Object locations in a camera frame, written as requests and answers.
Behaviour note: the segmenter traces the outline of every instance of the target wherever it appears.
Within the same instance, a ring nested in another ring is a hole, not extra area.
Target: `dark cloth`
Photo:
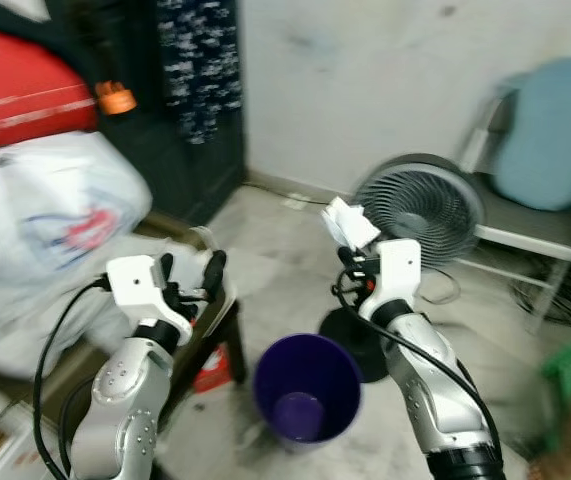
[[[167,105],[193,144],[216,131],[216,116],[241,106],[236,27],[219,0],[157,0]]]

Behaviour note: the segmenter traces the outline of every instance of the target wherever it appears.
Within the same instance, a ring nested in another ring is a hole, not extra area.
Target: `black fan base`
[[[318,333],[334,340],[352,356],[361,370],[363,383],[378,382],[389,376],[380,337],[345,309],[329,312]]]

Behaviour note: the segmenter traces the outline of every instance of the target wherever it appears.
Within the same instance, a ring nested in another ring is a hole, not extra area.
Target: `purple cup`
[[[332,340],[291,335],[269,347],[258,362],[254,400],[287,450],[311,450],[339,436],[356,417],[361,373]]]

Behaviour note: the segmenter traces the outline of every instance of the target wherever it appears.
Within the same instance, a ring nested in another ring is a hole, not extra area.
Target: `floor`
[[[322,207],[300,206],[243,187],[210,225],[228,252],[228,275],[242,300],[250,368],[279,338],[315,332],[337,306],[329,289],[341,265],[318,214]],[[501,255],[487,248],[477,254],[489,261]],[[417,307],[452,340],[494,409],[503,441],[513,447],[505,446],[507,479],[524,479],[526,461],[515,452],[519,436],[540,430],[545,421],[532,414],[541,410],[532,400],[536,369],[571,341],[571,330],[545,325],[530,335],[503,279],[460,264],[446,270],[459,281],[460,298],[443,306],[419,300]],[[449,288],[444,277],[428,274],[421,294],[434,298]],[[250,384],[193,395],[177,409],[158,452],[174,480],[431,478],[391,379],[365,385],[350,429],[303,455],[283,451],[266,431],[252,406]]]

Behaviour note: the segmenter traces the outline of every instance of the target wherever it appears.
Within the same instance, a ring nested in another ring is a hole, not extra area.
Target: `robotic arm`
[[[172,257],[159,264],[141,255],[107,265],[114,300],[137,328],[103,365],[92,385],[89,411],[71,448],[72,477],[78,480],[149,478],[161,409],[170,391],[173,353],[192,335],[196,301],[213,301],[226,255],[214,252],[203,286],[180,291],[167,282]]]
[[[430,471],[437,480],[505,480],[491,416],[478,396],[475,400],[466,391],[476,393],[471,378],[450,343],[424,314],[413,310],[421,280],[420,244],[412,239],[381,241],[374,252],[364,253],[361,249],[380,232],[362,213],[361,207],[349,207],[340,199],[323,212],[330,232],[343,245],[339,257],[345,272],[366,291],[357,312],[356,307],[343,306],[441,363],[436,366],[389,338],[381,341],[389,374],[401,389]],[[341,278],[333,293],[344,303]],[[458,377],[458,382],[444,369]]]

